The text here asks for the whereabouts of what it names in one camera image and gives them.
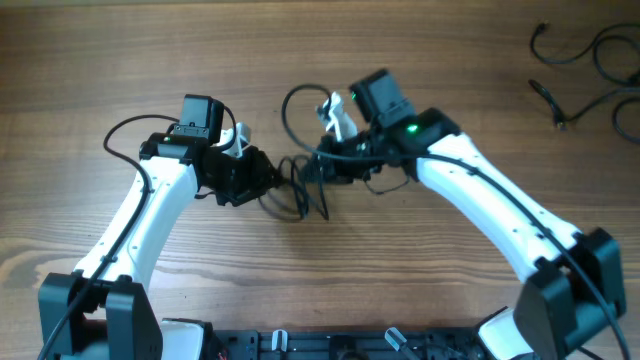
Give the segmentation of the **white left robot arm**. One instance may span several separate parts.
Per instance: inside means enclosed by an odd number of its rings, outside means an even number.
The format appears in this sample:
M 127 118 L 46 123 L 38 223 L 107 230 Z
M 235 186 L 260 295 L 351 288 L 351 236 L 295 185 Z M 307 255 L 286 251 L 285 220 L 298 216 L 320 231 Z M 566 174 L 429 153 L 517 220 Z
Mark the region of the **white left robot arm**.
M 222 123 L 231 110 L 188 94 L 180 118 L 144 141 L 132 186 L 107 230 L 69 274 L 50 273 L 38 293 L 42 359 L 227 359 L 211 323 L 158 320 L 147 292 L 181 213 L 214 195 L 240 206 L 280 185 L 249 130 Z

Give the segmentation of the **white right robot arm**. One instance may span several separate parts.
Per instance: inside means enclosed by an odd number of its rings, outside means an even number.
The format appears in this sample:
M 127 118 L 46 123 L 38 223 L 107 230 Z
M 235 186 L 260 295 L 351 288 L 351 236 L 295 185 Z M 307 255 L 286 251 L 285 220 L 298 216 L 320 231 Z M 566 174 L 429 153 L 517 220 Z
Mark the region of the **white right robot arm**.
M 500 251 L 522 290 L 514 308 L 485 322 L 483 346 L 497 359 L 563 359 L 626 311 L 620 247 L 605 230 L 583 232 L 538 204 L 497 170 L 436 108 L 417 111 L 387 70 L 351 86 L 366 129 L 331 93 L 316 109 L 326 134 L 318 153 L 327 182 L 368 178 L 384 166 L 436 192 Z

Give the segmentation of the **black cable gold plug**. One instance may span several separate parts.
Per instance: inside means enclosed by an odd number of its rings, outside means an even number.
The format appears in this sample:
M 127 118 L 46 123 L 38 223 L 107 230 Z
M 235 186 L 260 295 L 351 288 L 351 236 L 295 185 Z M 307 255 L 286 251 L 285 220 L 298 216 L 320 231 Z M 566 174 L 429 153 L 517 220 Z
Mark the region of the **black cable gold plug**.
M 605 102 L 609 101 L 611 98 L 613 98 L 615 96 L 632 94 L 632 97 L 624 99 L 623 101 L 619 102 L 614 107 L 614 109 L 612 110 L 612 114 L 611 114 L 611 125 L 614 128 L 614 130 L 623 139 L 625 139 L 626 141 L 629 141 L 629 142 L 631 142 L 631 143 L 633 143 L 635 145 L 639 144 L 639 137 L 630 135 L 626 130 L 624 130 L 623 127 L 620 125 L 620 120 L 619 120 L 619 112 L 622 110 L 622 108 L 624 106 L 632 104 L 632 103 L 638 103 L 639 102 L 639 87 L 638 86 L 616 88 L 616 89 L 614 89 L 614 90 L 612 90 L 612 91 L 610 91 L 610 92 L 608 92 L 608 93 L 606 93 L 606 94 L 604 94 L 604 95 L 602 95 L 600 97 L 597 97 L 597 98 L 593 99 L 591 102 L 589 102 L 587 105 L 585 105 L 579 111 L 577 111 L 575 114 L 568 115 L 560 107 L 559 103 L 553 97 L 551 92 L 547 88 L 542 86 L 538 81 L 533 80 L 533 79 L 529 79 L 528 80 L 528 84 L 547 103 L 547 105 L 549 106 L 550 111 L 551 111 L 552 123 L 556 128 L 559 128 L 559 129 L 565 129 L 566 126 L 569 123 L 577 122 L 587 112 L 593 110 L 594 108 L 596 108 L 599 105 L 604 104 Z

